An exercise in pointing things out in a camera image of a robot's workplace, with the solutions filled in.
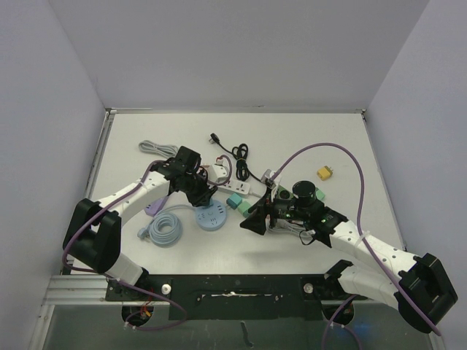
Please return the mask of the teal charger dark base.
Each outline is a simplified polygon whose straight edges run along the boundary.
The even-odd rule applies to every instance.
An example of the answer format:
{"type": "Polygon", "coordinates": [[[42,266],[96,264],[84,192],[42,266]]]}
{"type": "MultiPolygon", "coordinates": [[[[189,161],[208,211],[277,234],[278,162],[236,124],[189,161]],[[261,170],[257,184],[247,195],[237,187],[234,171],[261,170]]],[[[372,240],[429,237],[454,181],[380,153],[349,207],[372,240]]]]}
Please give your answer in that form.
{"type": "Polygon", "coordinates": [[[232,209],[237,209],[242,204],[242,201],[243,200],[240,195],[233,193],[227,198],[226,204],[232,209]]]}

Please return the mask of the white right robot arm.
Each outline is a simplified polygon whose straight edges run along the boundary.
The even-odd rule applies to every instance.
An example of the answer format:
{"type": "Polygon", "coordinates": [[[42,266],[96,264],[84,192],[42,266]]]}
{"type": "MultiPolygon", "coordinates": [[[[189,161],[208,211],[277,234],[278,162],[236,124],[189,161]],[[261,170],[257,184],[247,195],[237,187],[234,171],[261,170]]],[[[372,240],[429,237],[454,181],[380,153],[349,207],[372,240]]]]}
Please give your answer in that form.
{"type": "Polygon", "coordinates": [[[458,301],[441,260],[429,253],[418,256],[400,250],[364,233],[317,199],[315,185],[310,181],[295,183],[288,198],[283,198],[277,188],[269,187],[240,226],[264,235],[280,220],[302,224],[313,241],[365,265],[359,269],[342,261],[327,272],[325,289],[333,298],[349,294],[379,301],[398,310],[408,324],[422,333],[435,331],[458,301]]]}

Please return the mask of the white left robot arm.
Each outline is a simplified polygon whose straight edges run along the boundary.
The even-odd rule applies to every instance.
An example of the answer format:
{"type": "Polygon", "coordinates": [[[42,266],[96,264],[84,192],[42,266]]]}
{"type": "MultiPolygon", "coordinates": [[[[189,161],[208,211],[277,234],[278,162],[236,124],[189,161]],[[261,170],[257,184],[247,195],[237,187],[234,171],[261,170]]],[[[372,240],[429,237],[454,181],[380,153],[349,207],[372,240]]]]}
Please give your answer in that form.
{"type": "Polygon", "coordinates": [[[140,178],[122,190],[75,207],[63,240],[63,265],[71,271],[97,273],[123,282],[131,299],[143,298],[147,271],[121,252],[121,231],[136,214],[154,201],[181,192],[194,207],[207,206],[217,191],[199,172],[201,155],[187,147],[167,160],[149,164],[140,178]]]}

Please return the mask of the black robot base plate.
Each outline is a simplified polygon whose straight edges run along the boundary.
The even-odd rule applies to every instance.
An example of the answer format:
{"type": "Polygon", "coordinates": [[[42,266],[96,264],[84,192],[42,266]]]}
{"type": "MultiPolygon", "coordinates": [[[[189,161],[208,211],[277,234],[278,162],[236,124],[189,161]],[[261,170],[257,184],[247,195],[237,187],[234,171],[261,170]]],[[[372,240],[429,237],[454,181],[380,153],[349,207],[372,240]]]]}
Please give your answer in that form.
{"type": "Polygon", "coordinates": [[[189,320],[318,320],[350,295],[322,274],[149,275],[141,288],[182,306],[189,320]]]}

